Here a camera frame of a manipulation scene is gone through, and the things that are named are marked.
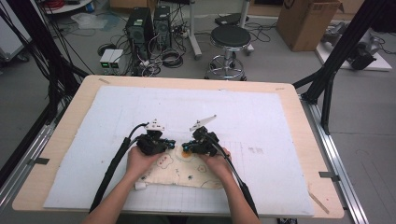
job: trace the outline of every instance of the desktop computer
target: desktop computer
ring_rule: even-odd
[[[154,11],[154,31],[157,36],[157,49],[167,49],[172,47],[171,36],[171,9],[168,6],[156,6]]]
[[[133,55],[144,61],[149,60],[153,50],[153,45],[149,45],[149,42],[154,37],[149,8],[134,7],[125,30]]]

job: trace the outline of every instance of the left hand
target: left hand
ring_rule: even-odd
[[[146,156],[139,147],[132,147],[128,153],[125,177],[140,177],[149,169],[152,163],[161,157],[162,154],[163,153]]]

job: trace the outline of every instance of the round stool seat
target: round stool seat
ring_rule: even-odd
[[[239,50],[250,43],[250,34],[239,26],[222,25],[212,31],[210,40],[220,49]]]

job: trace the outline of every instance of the table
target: table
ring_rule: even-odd
[[[320,154],[315,136],[309,126],[295,89],[290,84],[263,82],[236,82],[226,80],[198,80],[156,77],[107,77],[89,76],[83,81],[75,98],[64,113],[58,127],[41,154],[48,158],[47,165],[36,164],[21,187],[12,206],[18,211],[52,211],[43,208],[59,164],[69,149],[80,123],[91,107],[100,87],[134,86],[150,88],[271,92],[279,95],[290,134],[302,166],[309,195],[314,205],[314,217],[341,218],[344,215],[334,185],[330,178],[322,178],[318,172],[328,169]]]

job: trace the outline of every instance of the metal rail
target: metal rail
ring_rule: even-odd
[[[327,135],[325,130],[320,124],[321,114],[318,105],[311,105],[308,102],[302,102],[309,108],[313,121],[315,122],[316,129],[321,139],[321,143],[325,149],[327,159],[329,160],[332,171],[339,177],[338,184],[340,190],[343,193],[350,215],[352,216],[356,224],[368,224],[369,221],[361,207],[361,202],[358,199],[358,195],[353,189],[352,183],[347,175],[347,170],[341,161],[340,155],[338,154],[337,148],[335,147],[334,141],[330,135]]]
[[[28,150],[15,167],[4,186],[0,189],[0,214],[6,208],[17,189],[22,186],[24,180],[29,175],[34,165],[31,161],[38,158],[41,151],[48,143],[54,129],[54,123],[43,126],[40,133],[35,138],[35,141],[29,146]]]

